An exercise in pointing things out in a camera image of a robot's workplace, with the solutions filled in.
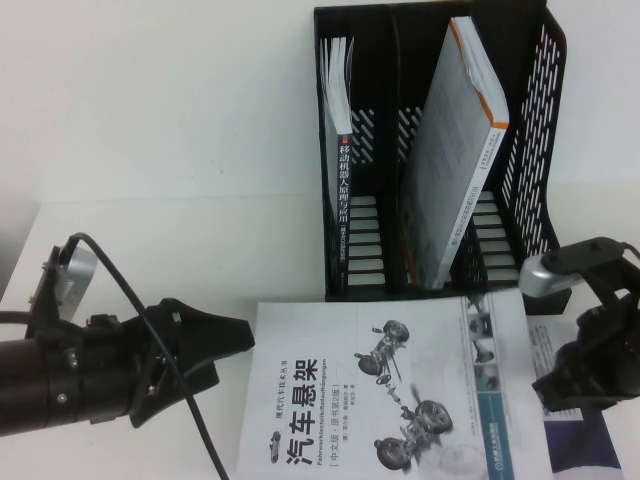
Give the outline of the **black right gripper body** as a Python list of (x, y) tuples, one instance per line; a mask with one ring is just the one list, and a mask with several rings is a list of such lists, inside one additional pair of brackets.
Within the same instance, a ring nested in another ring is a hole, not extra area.
[(559, 348), (550, 372), (567, 369), (572, 385), (599, 385), (608, 400), (637, 398), (639, 295), (613, 295), (581, 314), (576, 325), (576, 338)]

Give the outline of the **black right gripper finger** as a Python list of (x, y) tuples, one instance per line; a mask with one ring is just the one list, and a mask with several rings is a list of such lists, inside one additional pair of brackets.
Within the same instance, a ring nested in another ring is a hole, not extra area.
[(571, 409), (602, 411), (608, 405), (608, 393), (599, 385), (573, 384), (569, 391)]
[(532, 383), (545, 408), (572, 408), (572, 378), (567, 369), (554, 370)]

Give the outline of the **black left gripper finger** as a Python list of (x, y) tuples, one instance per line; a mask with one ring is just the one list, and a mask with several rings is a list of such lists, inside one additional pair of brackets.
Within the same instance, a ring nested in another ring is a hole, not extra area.
[[(189, 387), (189, 391), (193, 395), (215, 387), (220, 381), (216, 366), (213, 362), (201, 363), (189, 370), (183, 371), (182, 374)], [(178, 381), (170, 369), (167, 370), (166, 381), (163, 384), (163, 394), (166, 397), (178, 398), (179, 400), (184, 398)]]
[(224, 359), (255, 346), (246, 320), (199, 311), (194, 320), (194, 345), (208, 359)]

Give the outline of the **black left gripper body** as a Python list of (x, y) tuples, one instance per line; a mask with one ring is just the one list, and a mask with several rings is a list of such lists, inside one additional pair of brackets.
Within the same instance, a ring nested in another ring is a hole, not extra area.
[[(198, 312), (176, 299), (164, 299), (147, 309), (181, 374), (216, 360), (205, 358), (195, 348)], [(80, 356), (79, 421), (97, 424), (127, 417), (139, 428), (185, 399), (185, 395), (179, 400), (163, 394), (168, 358), (140, 317), (120, 322), (113, 316), (96, 315), (87, 330)]]

